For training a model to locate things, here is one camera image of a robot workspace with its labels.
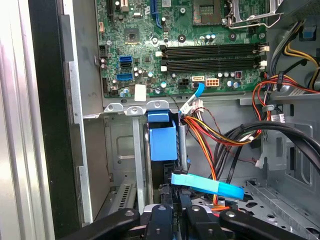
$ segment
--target ram slot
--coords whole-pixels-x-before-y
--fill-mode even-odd
[[[209,59],[192,61],[162,61],[162,66],[166,66],[170,73],[194,72],[194,71],[236,71],[244,69],[257,69],[260,58],[240,58],[240,59]]]
[[[163,57],[167,59],[191,59],[225,56],[252,56],[260,53],[262,45],[259,44],[228,44],[206,46],[160,46]]]

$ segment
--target chipset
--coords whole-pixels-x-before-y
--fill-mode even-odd
[[[221,0],[193,0],[193,25],[220,25]]]
[[[138,44],[140,41],[139,28],[124,29],[124,44]]]

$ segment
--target green circuit board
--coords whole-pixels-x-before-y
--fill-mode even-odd
[[[96,0],[99,57],[104,60],[101,68],[104,97],[132,97],[135,84],[146,85],[147,96],[150,97],[192,94],[196,90],[192,76],[203,76],[206,80],[217,78],[218,73],[225,72],[229,76],[219,78],[217,86],[206,86],[204,93],[252,91],[261,81],[263,70],[259,67],[232,71],[161,71],[162,58],[156,56],[160,45],[182,47],[266,42],[264,26],[230,30],[223,25],[222,19],[228,12],[225,0],[211,1],[212,4],[208,5],[210,0]],[[201,6],[201,2],[206,2],[205,7]],[[156,15],[152,14],[153,3],[156,4]],[[199,5],[198,12],[195,12],[195,4]],[[242,19],[263,14],[266,12],[266,1],[239,0],[239,12]],[[197,14],[206,18],[204,24]],[[165,17],[164,25],[160,23],[162,17]],[[184,42],[179,41],[181,35],[185,37]],[[215,38],[206,41],[207,35],[214,35]],[[122,68],[120,56],[131,56],[132,66]],[[140,70],[138,76],[134,76],[134,68]],[[123,73],[133,74],[134,77],[132,80],[117,80],[117,74]],[[241,78],[232,77],[234,73],[241,73]],[[182,79],[189,80],[183,88],[178,85]]]

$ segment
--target black plastic clip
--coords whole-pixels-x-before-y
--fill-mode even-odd
[[[174,174],[188,174],[188,171],[184,170],[182,166],[178,166],[173,170]]]
[[[276,89],[278,92],[280,92],[280,90],[282,89],[282,83],[284,81],[284,76],[285,76],[285,74],[283,71],[279,72],[278,81],[276,82]]]

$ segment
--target motherboard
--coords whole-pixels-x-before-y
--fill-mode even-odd
[[[239,0],[241,18],[265,0]],[[230,29],[230,0],[96,0],[105,98],[252,91],[264,75],[266,28]]]

